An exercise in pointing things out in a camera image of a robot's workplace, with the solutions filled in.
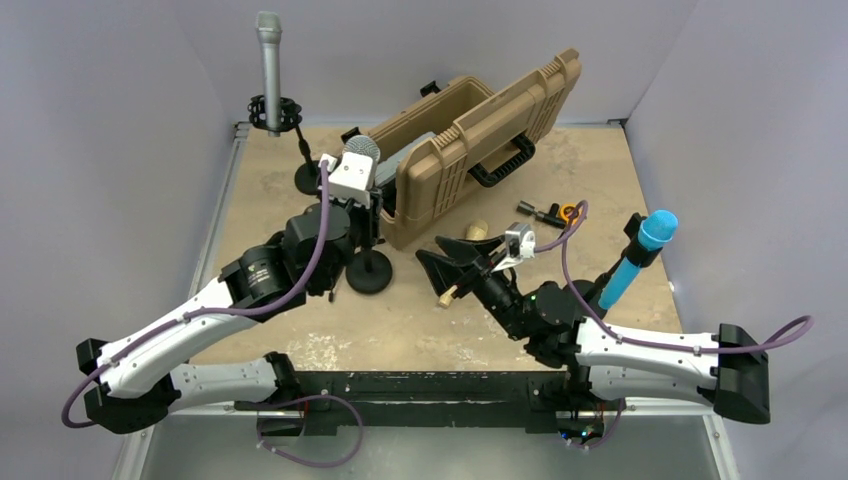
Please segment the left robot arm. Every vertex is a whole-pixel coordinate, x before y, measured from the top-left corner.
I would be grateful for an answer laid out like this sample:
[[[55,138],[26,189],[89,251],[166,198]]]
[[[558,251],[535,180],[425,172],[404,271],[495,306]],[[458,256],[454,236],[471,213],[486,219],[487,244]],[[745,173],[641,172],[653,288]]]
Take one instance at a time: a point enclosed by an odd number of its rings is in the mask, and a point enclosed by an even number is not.
[[[190,359],[333,290],[342,270],[379,241],[381,201],[377,192],[369,197],[372,204],[365,207],[324,195],[151,325],[120,340],[78,344],[86,379],[63,406],[63,424],[126,434],[201,405],[292,405],[302,388],[285,354],[238,364],[195,365]]]

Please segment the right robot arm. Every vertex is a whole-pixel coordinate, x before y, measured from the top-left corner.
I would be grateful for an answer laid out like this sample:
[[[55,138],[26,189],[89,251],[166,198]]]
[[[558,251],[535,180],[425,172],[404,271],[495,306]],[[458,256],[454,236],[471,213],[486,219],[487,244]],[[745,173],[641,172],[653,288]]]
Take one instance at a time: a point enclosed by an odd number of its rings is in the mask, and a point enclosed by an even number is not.
[[[561,392],[569,404],[677,399],[741,423],[770,422],[769,359],[745,329],[723,323],[715,333],[673,334],[609,325],[591,281],[545,281],[521,292],[513,268],[497,266],[506,257],[502,242],[439,236],[440,252],[419,249],[415,257],[437,295],[473,295],[538,363],[566,369]]]

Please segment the black microphone silver grille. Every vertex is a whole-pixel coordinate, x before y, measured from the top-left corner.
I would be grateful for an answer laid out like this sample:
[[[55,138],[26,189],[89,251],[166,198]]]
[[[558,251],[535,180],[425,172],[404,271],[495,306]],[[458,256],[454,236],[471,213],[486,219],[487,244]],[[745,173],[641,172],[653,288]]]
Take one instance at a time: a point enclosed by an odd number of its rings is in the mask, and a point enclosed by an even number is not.
[[[350,137],[344,144],[342,158],[345,159],[352,154],[370,158],[378,163],[381,158],[381,150],[377,143],[367,135],[355,135]]]

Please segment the black round base stand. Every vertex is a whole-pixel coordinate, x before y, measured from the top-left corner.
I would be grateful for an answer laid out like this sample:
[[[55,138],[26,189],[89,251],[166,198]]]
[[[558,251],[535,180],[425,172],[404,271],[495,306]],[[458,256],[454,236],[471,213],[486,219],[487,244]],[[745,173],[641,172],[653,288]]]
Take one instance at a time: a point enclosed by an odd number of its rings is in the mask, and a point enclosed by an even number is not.
[[[391,283],[393,267],[390,259],[382,252],[363,249],[353,256],[351,263],[346,267],[345,278],[354,291],[375,295]]]

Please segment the cream microphone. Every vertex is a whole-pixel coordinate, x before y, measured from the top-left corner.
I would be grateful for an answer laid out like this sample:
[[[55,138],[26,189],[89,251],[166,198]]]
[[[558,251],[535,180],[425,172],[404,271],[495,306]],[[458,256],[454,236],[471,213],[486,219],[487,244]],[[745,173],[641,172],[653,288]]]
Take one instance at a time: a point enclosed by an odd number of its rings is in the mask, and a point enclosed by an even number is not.
[[[441,250],[450,258],[464,261],[469,256],[474,256],[473,248],[468,245],[471,241],[484,240],[488,234],[488,223],[482,219],[473,220],[465,229],[462,239],[448,238],[448,243],[438,243]]]

